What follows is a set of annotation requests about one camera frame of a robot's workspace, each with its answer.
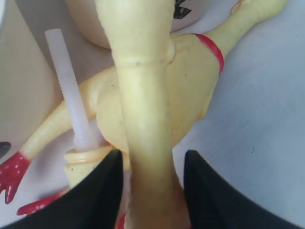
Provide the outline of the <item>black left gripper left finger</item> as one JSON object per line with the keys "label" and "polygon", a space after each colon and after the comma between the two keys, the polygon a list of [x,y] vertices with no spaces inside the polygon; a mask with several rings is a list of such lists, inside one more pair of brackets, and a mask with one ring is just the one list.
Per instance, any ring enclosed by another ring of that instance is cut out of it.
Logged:
{"label": "black left gripper left finger", "polygon": [[112,150],[77,186],[8,229],[112,229],[123,191],[123,161]]}

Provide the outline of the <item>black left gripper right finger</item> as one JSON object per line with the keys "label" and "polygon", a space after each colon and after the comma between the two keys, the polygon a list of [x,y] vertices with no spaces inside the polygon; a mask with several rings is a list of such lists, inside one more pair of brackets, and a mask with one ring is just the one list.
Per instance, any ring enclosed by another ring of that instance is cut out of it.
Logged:
{"label": "black left gripper right finger", "polygon": [[184,158],[184,195],[193,229],[296,229],[226,182],[195,150]]}

